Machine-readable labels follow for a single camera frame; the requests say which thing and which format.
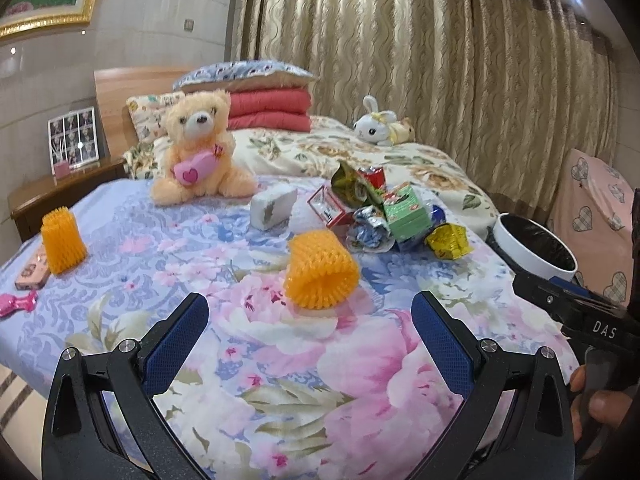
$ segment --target photo collage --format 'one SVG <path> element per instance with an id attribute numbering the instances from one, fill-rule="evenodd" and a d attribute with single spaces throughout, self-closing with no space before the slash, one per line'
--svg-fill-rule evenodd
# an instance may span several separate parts
<path id="1" fill-rule="evenodd" d="M 49 121 L 49 155 L 52 171 L 62 160 L 66 160 L 71 169 L 98 160 L 93 107 Z"/>

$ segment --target blue patterned pillow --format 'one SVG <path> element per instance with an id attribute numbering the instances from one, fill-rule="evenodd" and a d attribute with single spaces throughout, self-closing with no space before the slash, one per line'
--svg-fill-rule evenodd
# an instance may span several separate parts
<path id="1" fill-rule="evenodd" d="M 303 87 L 315 79 L 311 72 L 273 59 L 227 61 L 204 66 L 183 75 L 174 91 L 244 91 Z"/>

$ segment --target green snack bag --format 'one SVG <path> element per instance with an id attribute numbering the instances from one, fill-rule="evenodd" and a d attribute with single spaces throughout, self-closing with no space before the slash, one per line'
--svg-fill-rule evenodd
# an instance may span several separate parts
<path id="1" fill-rule="evenodd" d="M 345 160 L 331 177 L 331 191 L 344 205 L 359 209 L 366 205 L 382 206 L 382 197 L 372 184 Z"/>
<path id="2" fill-rule="evenodd" d="M 431 227 L 431 216 L 408 182 L 386 193 L 383 201 L 386 221 L 398 242 L 408 240 Z"/>

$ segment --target black trash bag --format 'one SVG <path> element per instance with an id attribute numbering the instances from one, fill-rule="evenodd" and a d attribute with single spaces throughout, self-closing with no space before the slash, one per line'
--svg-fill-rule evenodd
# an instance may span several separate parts
<path id="1" fill-rule="evenodd" d="M 504 228 L 529 251 L 546 262 L 562 270 L 575 270 L 574 259 L 565 246 L 555 236 L 550 235 L 535 222 L 522 216 L 508 214 L 500 218 Z M 489 232 L 487 243 L 507 263 L 511 270 L 523 270 L 495 242 L 493 232 Z"/>

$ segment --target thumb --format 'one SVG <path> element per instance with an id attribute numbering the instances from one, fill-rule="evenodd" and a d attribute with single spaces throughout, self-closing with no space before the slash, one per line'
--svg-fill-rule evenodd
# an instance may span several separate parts
<path id="1" fill-rule="evenodd" d="M 589 414 L 598 422 L 617 428 L 632 400 L 623 392 L 595 392 L 589 401 Z"/>

